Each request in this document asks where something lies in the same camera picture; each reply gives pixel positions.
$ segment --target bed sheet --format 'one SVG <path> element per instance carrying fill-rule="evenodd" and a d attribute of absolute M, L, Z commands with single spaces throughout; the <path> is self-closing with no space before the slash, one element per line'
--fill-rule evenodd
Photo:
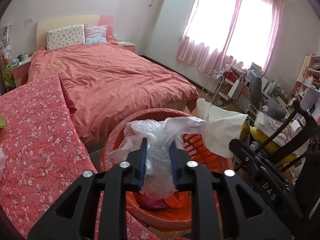
<path fill-rule="evenodd" d="M 115 41 L 33 54 L 29 82 L 55 73 L 75 102 L 78 111 L 71 119 L 88 148 L 105 142 L 135 112 L 198 98 L 185 78 Z"/>
<path fill-rule="evenodd" d="M 25 238 L 83 171 L 96 172 L 71 122 L 74 110 L 57 75 L 1 96 L 7 128 L 0 131 L 0 150 L 6 156 L 0 204 Z M 127 228 L 129 240 L 158 240 L 128 212 Z"/>

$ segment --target silver screw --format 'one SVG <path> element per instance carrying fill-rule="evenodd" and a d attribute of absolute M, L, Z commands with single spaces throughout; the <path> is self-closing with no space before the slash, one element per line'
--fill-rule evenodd
<path fill-rule="evenodd" d="M 82 176 L 84 176 L 85 178 L 90 178 L 93 176 L 93 172 L 92 171 L 84 171 L 82 173 Z"/>
<path fill-rule="evenodd" d="M 225 170 L 224 171 L 224 175 L 226 175 L 227 177 L 233 177 L 233 176 L 235 176 L 235 171 L 233 171 L 233 170 Z"/>
<path fill-rule="evenodd" d="M 121 168 L 128 168 L 128 167 L 130 167 L 130 163 L 129 162 L 121 162 L 121 163 L 119 163 L 119 166 L 121 167 Z"/>
<path fill-rule="evenodd" d="M 187 166 L 190 168 L 194 168 L 194 167 L 198 166 L 198 163 L 195 161 L 188 161 Z"/>

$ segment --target curtain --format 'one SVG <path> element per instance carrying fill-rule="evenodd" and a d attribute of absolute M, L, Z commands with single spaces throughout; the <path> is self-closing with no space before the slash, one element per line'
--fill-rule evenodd
<path fill-rule="evenodd" d="M 195 0 L 176 58 L 204 73 L 225 64 L 268 69 L 284 0 Z"/>

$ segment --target white wall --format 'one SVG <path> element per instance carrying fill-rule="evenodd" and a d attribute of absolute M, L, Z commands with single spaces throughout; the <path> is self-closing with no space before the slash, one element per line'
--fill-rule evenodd
<path fill-rule="evenodd" d="M 144 54 L 145 42 L 151 28 L 159 1 L 155 0 L 13 0 L 1 20 L 1 27 L 12 23 L 10 38 L 12 56 L 36 50 L 37 22 L 53 16 L 81 14 L 113 15 L 114 33 L 118 40 L 137 44 L 139 54 Z M 24 20 L 34 17 L 34 22 L 24 25 Z"/>
<path fill-rule="evenodd" d="M 204 85 L 207 78 L 205 74 L 175 60 L 179 38 L 192 4 L 193 0 L 164 1 L 145 55 Z M 291 92 L 305 55 L 318 50 L 319 30 L 319 20 L 307 0 L 287 0 L 278 44 L 266 78 L 279 79 Z"/>

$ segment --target nightstand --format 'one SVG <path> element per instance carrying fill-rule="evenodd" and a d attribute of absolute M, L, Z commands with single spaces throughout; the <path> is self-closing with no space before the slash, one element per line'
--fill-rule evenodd
<path fill-rule="evenodd" d="M 131 50 L 132 52 L 135 51 L 136 49 L 136 44 L 133 44 L 131 42 L 128 41 L 117 41 L 121 46 L 125 47 L 128 50 Z"/>
<path fill-rule="evenodd" d="M 19 62 L 18 65 L 11 67 L 16 87 L 20 87 L 28 82 L 30 65 L 31 57 L 28 57 L 26 60 Z"/>

